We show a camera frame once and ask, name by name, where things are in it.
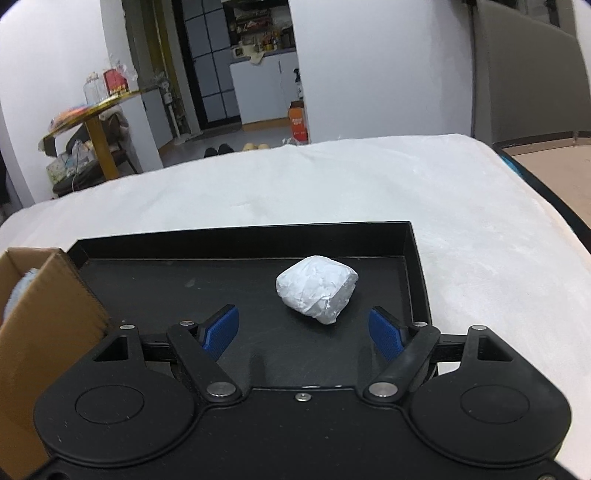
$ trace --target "screw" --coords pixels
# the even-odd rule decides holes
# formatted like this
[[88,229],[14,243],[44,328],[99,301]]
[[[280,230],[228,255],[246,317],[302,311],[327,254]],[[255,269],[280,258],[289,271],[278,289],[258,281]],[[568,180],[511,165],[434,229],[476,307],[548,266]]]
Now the screw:
[[312,395],[306,392],[296,393],[294,397],[297,401],[310,401],[312,400]]
[[207,393],[214,397],[229,397],[236,391],[236,387],[228,382],[214,382],[207,386]]
[[398,392],[398,387],[390,382],[376,382],[369,386],[369,393],[374,397],[392,397]]

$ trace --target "tissue package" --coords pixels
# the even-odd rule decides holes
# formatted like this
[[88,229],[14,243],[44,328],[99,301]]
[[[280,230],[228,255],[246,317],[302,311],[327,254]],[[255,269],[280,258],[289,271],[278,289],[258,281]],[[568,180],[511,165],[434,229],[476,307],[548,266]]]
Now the tissue package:
[[277,293],[288,307],[328,325],[346,307],[359,276],[347,265],[315,255],[277,277]]

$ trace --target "white table surface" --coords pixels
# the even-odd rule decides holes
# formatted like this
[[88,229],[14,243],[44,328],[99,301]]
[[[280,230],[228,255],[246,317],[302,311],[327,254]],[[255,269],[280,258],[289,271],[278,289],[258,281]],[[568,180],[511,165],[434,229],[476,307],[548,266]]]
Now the white table surface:
[[591,257],[485,145],[461,135],[341,140],[210,157],[37,204],[0,249],[282,223],[410,220],[433,323],[490,326],[558,386],[573,424],[557,460],[591,478]]

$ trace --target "black shoe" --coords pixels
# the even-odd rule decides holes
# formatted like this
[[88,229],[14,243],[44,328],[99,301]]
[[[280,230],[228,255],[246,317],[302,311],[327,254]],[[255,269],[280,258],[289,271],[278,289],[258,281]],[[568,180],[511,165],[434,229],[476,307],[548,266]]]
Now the black shoe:
[[220,145],[220,148],[218,148],[217,151],[220,155],[224,155],[226,153],[234,153],[234,149],[227,143],[223,143],[222,145]]
[[213,147],[209,147],[206,151],[205,151],[205,155],[203,156],[203,158],[208,158],[208,157],[214,157],[218,155],[217,150]]

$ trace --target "floor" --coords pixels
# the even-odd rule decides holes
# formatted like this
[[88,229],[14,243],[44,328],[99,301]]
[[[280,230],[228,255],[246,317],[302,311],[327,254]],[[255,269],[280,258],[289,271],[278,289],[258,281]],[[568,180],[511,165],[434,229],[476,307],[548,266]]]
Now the floor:
[[186,161],[200,160],[207,148],[217,149],[223,143],[230,145],[235,151],[240,151],[247,143],[267,144],[271,148],[280,147],[286,138],[291,138],[290,127],[268,128],[253,132],[243,131],[241,125],[226,127],[223,133],[211,136],[211,133],[207,132],[164,152],[161,157],[162,164],[164,167],[170,167]]

